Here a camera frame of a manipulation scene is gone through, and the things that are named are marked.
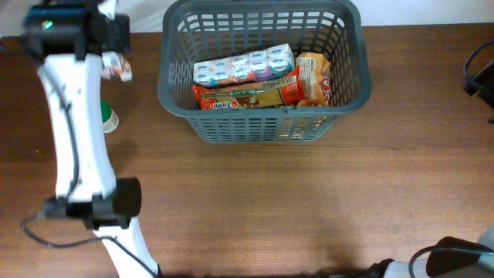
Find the brown paper snack bag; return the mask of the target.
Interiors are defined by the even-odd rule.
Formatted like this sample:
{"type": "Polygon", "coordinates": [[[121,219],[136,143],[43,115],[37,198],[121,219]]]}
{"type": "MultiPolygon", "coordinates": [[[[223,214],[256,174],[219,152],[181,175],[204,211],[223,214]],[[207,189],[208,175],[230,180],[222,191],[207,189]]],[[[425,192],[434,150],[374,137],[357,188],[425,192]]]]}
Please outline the brown paper snack bag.
{"type": "Polygon", "coordinates": [[[101,76],[106,80],[128,82],[132,80],[132,69],[125,56],[115,52],[105,52],[102,56],[101,76]]]}

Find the grey plastic laundry basket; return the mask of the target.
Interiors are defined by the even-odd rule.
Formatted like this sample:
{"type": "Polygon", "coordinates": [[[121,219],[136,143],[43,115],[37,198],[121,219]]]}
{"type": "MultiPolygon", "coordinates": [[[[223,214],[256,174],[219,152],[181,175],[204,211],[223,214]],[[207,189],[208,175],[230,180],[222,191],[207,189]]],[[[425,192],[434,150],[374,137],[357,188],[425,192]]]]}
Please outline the grey plastic laundry basket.
{"type": "Polygon", "coordinates": [[[360,13],[349,0],[177,1],[164,13],[157,96],[209,143],[309,142],[360,109],[371,78],[360,13]],[[270,46],[323,54],[330,63],[328,107],[202,110],[193,65],[270,46]]]}

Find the green lid jar cream contents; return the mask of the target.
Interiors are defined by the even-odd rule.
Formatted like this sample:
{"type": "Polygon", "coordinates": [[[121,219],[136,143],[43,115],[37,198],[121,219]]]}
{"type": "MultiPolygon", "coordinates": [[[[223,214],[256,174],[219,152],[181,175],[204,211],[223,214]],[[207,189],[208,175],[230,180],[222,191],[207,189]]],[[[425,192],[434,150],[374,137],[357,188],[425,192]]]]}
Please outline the green lid jar cream contents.
{"type": "Polygon", "coordinates": [[[119,117],[105,100],[100,101],[100,107],[103,121],[103,132],[111,133],[115,131],[120,122],[119,117]]]}

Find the Kleenex tissue multipack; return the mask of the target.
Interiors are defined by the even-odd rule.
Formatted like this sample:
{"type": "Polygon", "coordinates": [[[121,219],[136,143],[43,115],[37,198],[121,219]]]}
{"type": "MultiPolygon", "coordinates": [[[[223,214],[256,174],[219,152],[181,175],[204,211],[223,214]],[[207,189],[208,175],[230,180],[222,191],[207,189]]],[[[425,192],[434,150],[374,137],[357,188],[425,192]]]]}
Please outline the Kleenex tissue multipack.
{"type": "Polygon", "coordinates": [[[275,80],[294,68],[288,44],[194,64],[193,81],[205,88],[275,80]]]}

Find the San Remo spaghetti packet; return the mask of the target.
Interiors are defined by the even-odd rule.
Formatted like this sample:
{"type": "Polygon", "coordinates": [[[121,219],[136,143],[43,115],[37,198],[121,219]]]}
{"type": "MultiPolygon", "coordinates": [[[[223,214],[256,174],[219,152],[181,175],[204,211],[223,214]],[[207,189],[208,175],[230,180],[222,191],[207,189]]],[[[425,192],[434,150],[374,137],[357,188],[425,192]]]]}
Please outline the San Remo spaghetti packet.
{"type": "Polygon", "coordinates": [[[286,107],[305,100],[301,66],[277,80],[247,83],[219,89],[194,85],[192,91],[202,110],[286,107]]]}

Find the orange brown snack bag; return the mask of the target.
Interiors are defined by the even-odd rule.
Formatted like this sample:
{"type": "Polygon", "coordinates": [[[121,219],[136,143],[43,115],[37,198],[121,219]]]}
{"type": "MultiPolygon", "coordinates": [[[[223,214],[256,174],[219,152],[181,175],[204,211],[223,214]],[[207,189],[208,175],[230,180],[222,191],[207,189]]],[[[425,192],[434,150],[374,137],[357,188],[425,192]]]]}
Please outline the orange brown snack bag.
{"type": "Polygon", "coordinates": [[[304,99],[298,107],[328,107],[330,105],[330,62],[320,53],[304,52],[296,57],[304,99]]]}

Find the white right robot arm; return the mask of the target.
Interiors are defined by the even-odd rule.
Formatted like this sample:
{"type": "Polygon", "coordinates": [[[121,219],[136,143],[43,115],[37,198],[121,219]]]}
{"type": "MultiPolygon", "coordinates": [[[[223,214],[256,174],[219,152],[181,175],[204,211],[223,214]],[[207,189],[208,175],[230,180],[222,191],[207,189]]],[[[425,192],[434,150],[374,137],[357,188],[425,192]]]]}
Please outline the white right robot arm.
{"type": "Polygon", "coordinates": [[[447,236],[418,250],[407,262],[386,259],[375,263],[364,278],[493,278],[493,227],[477,242],[447,236]]]}

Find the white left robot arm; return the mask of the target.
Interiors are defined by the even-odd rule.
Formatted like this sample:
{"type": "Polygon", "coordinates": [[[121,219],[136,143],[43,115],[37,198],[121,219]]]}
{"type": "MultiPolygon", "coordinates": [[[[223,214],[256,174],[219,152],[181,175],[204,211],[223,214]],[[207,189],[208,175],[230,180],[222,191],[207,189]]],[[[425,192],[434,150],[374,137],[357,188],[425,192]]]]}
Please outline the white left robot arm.
{"type": "Polygon", "coordinates": [[[138,216],[136,178],[118,178],[103,132],[105,66],[130,49],[129,18],[114,1],[42,1],[24,19],[22,44],[36,65],[52,123],[56,193],[37,219],[74,219],[105,245],[122,277],[159,277],[138,216]]]}

